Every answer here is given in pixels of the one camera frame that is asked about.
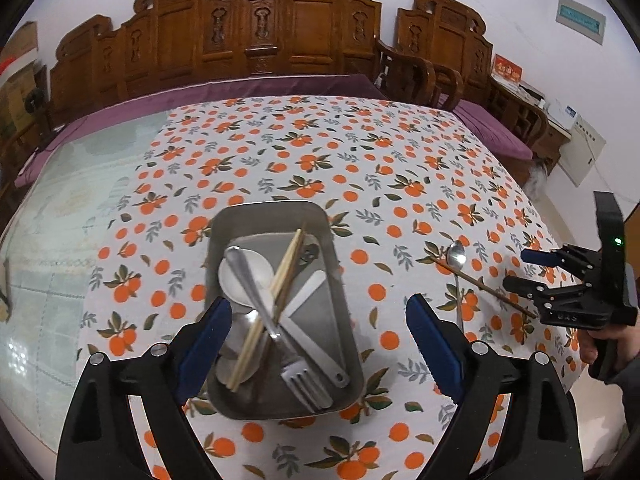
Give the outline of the stainless steel fork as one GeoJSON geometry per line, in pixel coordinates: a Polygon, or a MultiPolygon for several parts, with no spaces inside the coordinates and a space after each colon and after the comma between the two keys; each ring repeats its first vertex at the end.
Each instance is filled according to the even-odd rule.
{"type": "Polygon", "coordinates": [[[274,307],[274,301],[271,292],[260,287],[255,281],[243,249],[239,246],[230,246],[224,251],[224,258],[250,300],[250,304],[259,314],[271,341],[279,349],[280,374],[285,385],[311,413],[330,408],[333,405],[332,396],[326,391],[307,360],[297,352],[288,337],[281,332],[278,324],[273,321],[271,310],[274,307]]]}

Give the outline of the stainless steel spoon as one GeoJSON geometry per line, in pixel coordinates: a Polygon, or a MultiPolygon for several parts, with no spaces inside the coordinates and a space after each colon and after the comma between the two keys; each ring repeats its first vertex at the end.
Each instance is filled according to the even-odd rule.
{"type": "Polygon", "coordinates": [[[452,242],[446,251],[446,263],[452,269],[454,274],[454,282],[456,283],[456,300],[457,300],[457,326],[460,330],[464,330],[462,315],[462,289],[460,286],[460,276],[458,272],[463,269],[466,263],[466,255],[463,244],[460,240],[452,242]]]}

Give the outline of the metal spoon in tray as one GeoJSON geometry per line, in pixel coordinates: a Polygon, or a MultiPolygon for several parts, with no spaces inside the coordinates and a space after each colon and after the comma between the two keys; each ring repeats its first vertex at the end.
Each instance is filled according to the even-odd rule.
{"type": "MultiPolygon", "coordinates": [[[[227,385],[228,380],[231,378],[234,367],[238,364],[245,339],[256,318],[257,314],[255,312],[235,313],[232,315],[230,332],[220,349],[215,364],[215,376],[221,384],[227,385]]],[[[262,362],[262,354],[266,348],[266,343],[267,335],[262,334],[254,356],[241,378],[241,382],[247,382],[257,373],[260,362],[262,362]]]]}

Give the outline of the metal rectangular tray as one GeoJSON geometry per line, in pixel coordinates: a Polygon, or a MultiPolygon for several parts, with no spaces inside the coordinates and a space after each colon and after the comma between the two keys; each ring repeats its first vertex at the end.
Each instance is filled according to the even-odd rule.
{"type": "MultiPolygon", "coordinates": [[[[324,388],[332,396],[333,405],[321,413],[341,411],[351,406],[362,393],[364,379],[360,357],[356,347],[352,323],[349,318],[346,297],[341,281],[340,266],[333,244],[333,233],[324,210],[311,202],[293,200],[282,203],[254,203],[231,206],[218,212],[210,222],[212,237],[209,240],[206,262],[207,298],[224,296],[218,282],[218,266],[224,251],[230,246],[253,249],[260,252],[272,264],[276,273],[288,244],[298,228],[304,229],[304,238],[299,253],[294,257],[291,285],[282,288],[277,300],[277,311],[273,315],[297,352],[303,356],[316,372],[324,388]],[[349,374],[349,385],[336,388],[308,354],[299,347],[281,325],[286,303],[293,298],[295,289],[315,270],[326,272],[326,287],[329,298],[326,304],[335,320],[336,333],[340,337],[345,370],[349,374]]],[[[253,307],[242,308],[230,301],[232,315],[256,312],[253,307]]],[[[262,362],[257,373],[247,382],[241,382],[237,392],[218,382],[215,364],[206,379],[206,390],[214,408],[224,416],[236,420],[267,420],[299,418],[310,415],[303,404],[285,385],[280,374],[281,355],[268,333],[262,362]]]]}

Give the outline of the white plastic knife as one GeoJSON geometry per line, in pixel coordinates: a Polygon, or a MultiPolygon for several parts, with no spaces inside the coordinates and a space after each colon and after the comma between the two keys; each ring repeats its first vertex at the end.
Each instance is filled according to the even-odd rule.
{"type": "Polygon", "coordinates": [[[350,377],[345,370],[340,337],[329,306],[326,272],[315,270],[286,303],[281,325],[336,388],[344,389],[350,377]]]}

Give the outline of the white plastic soup spoon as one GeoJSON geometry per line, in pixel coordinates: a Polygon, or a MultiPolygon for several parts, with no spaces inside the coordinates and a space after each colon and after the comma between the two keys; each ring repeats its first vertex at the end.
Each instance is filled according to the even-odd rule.
{"type": "Polygon", "coordinates": [[[224,296],[242,308],[253,307],[250,292],[268,292],[276,277],[272,264],[260,252],[231,246],[218,266],[218,282],[224,296]]]}

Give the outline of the light wooden chopstick in tray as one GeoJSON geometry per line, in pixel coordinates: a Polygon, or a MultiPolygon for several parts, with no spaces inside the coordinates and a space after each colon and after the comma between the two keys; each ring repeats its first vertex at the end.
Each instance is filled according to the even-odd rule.
{"type": "MultiPolygon", "coordinates": [[[[299,249],[302,247],[303,238],[304,229],[298,228],[294,232],[292,240],[290,241],[290,244],[288,244],[288,248],[286,248],[283,257],[280,260],[277,271],[274,274],[274,278],[272,278],[268,283],[267,290],[270,292],[272,302],[272,305],[268,307],[270,316],[273,316],[277,311],[277,300],[281,295],[282,288],[287,288],[291,285],[293,260],[294,257],[298,255],[299,249]]],[[[254,356],[254,352],[258,346],[258,342],[260,341],[260,336],[262,336],[262,331],[264,330],[262,318],[257,312],[255,313],[257,314],[257,318],[252,323],[252,327],[250,328],[248,336],[243,344],[238,364],[235,365],[231,378],[228,380],[226,385],[232,392],[238,391],[239,386],[241,385],[241,378],[247,369],[247,365],[250,364],[250,361],[254,356]]]]}

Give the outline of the orange print tablecloth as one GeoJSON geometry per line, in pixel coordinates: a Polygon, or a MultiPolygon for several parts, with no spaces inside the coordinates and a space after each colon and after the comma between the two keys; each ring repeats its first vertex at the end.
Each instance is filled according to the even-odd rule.
{"type": "MultiPolygon", "coordinates": [[[[572,280],[521,260],[555,240],[520,186],[449,113],[407,104],[278,96],[173,110],[134,173],[98,252],[80,340],[131,358],[169,340],[208,303],[210,222],[222,210],[302,200],[328,216],[364,386],[348,408],[263,422],[186,404],[228,479],[409,479],[431,456],[454,404],[436,389],[405,323],[416,292],[457,319],[456,283],[435,264],[460,240],[476,278],[572,280]]],[[[564,386],[582,366],[569,330],[524,318],[468,284],[469,340],[510,356],[541,350],[564,386]]]]}

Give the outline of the white box on side table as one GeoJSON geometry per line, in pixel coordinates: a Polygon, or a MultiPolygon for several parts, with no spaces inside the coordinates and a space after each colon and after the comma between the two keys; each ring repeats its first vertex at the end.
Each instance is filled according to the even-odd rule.
{"type": "Polygon", "coordinates": [[[565,130],[574,127],[578,113],[568,104],[563,104],[557,99],[550,99],[547,106],[548,117],[565,130]]]}

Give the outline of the wooden side table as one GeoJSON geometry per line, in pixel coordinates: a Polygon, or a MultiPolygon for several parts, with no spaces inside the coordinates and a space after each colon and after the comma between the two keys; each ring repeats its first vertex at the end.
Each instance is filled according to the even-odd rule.
{"type": "Polygon", "coordinates": [[[514,136],[525,143],[534,159],[544,164],[547,174],[558,164],[560,148],[570,143],[570,134],[552,122],[540,107],[491,79],[486,110],[514,136]]]}

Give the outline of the red greeting card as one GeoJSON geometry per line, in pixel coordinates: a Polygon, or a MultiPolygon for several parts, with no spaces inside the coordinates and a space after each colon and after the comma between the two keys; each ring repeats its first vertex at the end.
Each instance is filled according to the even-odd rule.
{"type": "Polygon", "coordinates": [[[506,81],[518,84],[522,80],[523,69],[500,54],[495,54],[491,73],[506,81]]]}

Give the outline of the stacked cardboard boxes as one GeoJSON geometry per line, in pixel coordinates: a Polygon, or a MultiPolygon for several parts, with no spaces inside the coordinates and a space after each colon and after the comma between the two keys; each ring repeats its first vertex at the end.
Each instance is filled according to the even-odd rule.
{"type": "Polygon", "coordinates": [[[36,88],[39,64],[37,23],[26,22],[1,50],[1,136],[9,138],[32,123],[25,98],[36,88]]]}

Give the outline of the carved wooden sofa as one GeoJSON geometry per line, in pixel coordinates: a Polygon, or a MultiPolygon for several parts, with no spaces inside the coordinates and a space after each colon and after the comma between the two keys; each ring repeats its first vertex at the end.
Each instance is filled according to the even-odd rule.
{"type": "Polygon", "coordinates": [[[214,80],[372,76],[381,11],[375,0],[134,0],[119,27],[96,14],[60,41],[52,120],[214,80]]]}

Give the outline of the white wall panel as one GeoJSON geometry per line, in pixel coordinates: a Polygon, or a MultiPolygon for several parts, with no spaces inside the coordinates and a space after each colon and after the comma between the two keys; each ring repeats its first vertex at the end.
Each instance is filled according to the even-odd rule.
{"type": "Polygon", "coordinates": [[[594,167],[606,141],[589,122],[577,115],[568,130],[570,142],[560,147],[560,166],[578,188],[594,167]]]}

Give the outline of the grey wall electrical box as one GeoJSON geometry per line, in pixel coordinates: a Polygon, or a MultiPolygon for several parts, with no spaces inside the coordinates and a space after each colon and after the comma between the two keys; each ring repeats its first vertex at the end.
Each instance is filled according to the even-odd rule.
{"type": "Polygon", "coordinates": [[[606,17],[574,0],[558,0],[555,21],[602,46],[606,17]]]}

